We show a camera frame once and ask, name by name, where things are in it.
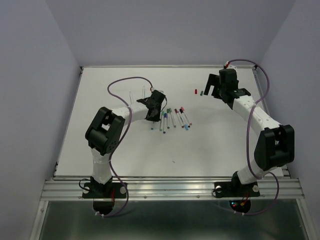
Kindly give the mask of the teal green marker pen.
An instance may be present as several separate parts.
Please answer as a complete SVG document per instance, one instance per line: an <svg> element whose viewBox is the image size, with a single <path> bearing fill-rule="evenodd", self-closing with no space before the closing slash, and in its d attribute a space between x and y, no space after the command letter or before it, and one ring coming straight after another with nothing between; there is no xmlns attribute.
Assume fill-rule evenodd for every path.
<svg viewBox="0 0 320 240"><path fill-rule="evenodd" d="M164 130L164 111L161 112L161 116L160 116L160 128L159 130L162 132Z"/></svg>

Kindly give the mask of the dark green marker pen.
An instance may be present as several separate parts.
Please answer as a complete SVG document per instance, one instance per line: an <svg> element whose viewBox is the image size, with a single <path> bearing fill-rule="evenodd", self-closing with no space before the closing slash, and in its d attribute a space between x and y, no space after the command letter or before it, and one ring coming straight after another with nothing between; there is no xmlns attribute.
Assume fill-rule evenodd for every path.
<svg viewBox="0 0 320 240"><path fill-rule="evenodd" d="M133 93L130 91L129 92L129 99L130 99L130 104L133 105L136 101L135 98L133 96Z"/></svg>

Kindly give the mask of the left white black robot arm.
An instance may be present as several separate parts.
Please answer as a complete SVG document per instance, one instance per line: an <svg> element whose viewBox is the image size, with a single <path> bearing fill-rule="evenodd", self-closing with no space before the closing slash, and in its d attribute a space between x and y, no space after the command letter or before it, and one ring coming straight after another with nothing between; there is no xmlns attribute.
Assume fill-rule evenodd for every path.
<svg viewBox="0 0 320 240"><path fill-rule="evenodd" d="M112 191L112 154L129 131L131 123L140 120L158 122L161 120L162 103L166 96L154 90L146 98L117 109L101 107L95 114L86 133L85 139L91 149L93 171L90 182L83 187L84 194L108 196Z"/></svg>

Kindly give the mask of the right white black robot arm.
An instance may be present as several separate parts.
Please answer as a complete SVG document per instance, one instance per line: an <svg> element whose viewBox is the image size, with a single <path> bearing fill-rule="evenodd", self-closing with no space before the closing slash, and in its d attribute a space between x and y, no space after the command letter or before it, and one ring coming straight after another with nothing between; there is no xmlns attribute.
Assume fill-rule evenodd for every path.
<svg viewBox="0 0 320 240"><path fill-rule="evenodd" d="M247 130L253 130L258 137L253 159L248 159L247 165L236 171L231 181L222 183L222 192L230 190L235 195L242 195L265 174L294 160L294 128L274 120L258 106L247 89L239 88L235 69L224 68L218 75L209 74L204 95L222 100L247 122Z"/></svg>

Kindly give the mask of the dark blue marker pen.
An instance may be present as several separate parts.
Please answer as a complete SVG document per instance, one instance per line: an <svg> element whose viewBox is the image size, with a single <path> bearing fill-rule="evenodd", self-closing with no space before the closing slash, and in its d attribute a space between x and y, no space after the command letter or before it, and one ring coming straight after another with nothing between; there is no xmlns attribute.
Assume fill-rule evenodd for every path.
<svg viewBox="0 0 320 240"><path fill-rule="evenodd" d="M167 113L164 113L163 115L163 133L165 134L167 132L168 124L167 124Z"/></svg>

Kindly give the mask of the grey green marker pen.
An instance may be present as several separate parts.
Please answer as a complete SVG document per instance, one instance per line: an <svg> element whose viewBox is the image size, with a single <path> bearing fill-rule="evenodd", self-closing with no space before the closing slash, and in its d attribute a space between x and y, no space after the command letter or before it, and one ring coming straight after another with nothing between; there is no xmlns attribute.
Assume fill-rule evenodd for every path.
<svg viewBox="0 0 320 240"><path fill-rule="evenodd" d="M170 113L172 125L173 125L174 128L176 128L176 127L177 127L177 124L176 124L176 121L175 121L175 118L174 118L174 115L173 115L173 111L172 111L171 108L169 108L169 113Z"/></svg>

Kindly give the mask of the dark red marker pen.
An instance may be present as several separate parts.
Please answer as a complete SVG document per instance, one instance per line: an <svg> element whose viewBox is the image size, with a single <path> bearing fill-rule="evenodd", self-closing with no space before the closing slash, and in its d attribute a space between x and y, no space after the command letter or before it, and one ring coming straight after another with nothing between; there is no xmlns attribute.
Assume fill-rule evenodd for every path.
<svg viewBox="0 0 320 240"><path fill-rule="evenodd" d="M177 119L178 119L178 121L179 121L179 123L180 123L180 126L182 127L182 128L184 128L185 126L184 126L184 122L183 122L183 120L182 120L182 118L181 118L181 116L180 116L180 113L178 112L178 110L175 108L174 109L174 111L175 111L175 113L176 113L176 116L177 116Z"/></svg>

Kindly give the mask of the black marker pen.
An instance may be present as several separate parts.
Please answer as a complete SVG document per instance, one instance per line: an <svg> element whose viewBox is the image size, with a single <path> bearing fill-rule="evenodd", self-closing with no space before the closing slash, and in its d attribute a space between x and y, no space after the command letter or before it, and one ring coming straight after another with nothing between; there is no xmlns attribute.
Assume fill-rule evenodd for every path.
<svg viewBox="0 0 320 240"><path fill-rule="evenodd" d="M185 122L186 122L186 124L187 124L187 127L190 128L192 124L191 124L191 122L189 121L187 115L185 114L185 112L183 111L182 108L180 108L179 111L180 111L183 119L185 120Z"/></svg>

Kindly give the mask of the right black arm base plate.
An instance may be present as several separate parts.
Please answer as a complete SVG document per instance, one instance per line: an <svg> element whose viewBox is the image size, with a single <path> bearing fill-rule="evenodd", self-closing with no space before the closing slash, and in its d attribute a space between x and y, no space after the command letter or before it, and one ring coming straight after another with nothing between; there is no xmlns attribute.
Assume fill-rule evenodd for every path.
<svg viewBox="0 0 320 240"><path fill-rule="evenodd" d="M259 197L260 190L257 182L250 184L235 184L231 181L220 181L214 183L214 196L216 198L242 198Z"/></svg>

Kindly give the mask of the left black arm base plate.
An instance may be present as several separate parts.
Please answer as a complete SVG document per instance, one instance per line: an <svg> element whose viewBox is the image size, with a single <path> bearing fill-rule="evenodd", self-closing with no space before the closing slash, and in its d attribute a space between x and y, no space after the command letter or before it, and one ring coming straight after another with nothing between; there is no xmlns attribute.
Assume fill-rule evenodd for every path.
<svg viewBox="0 0 320 240"><path fill-rule="evenodd" d="M83 199L125 199L126 189L120 182L109 182L105 185L86 182L82 191Z"/></svg>

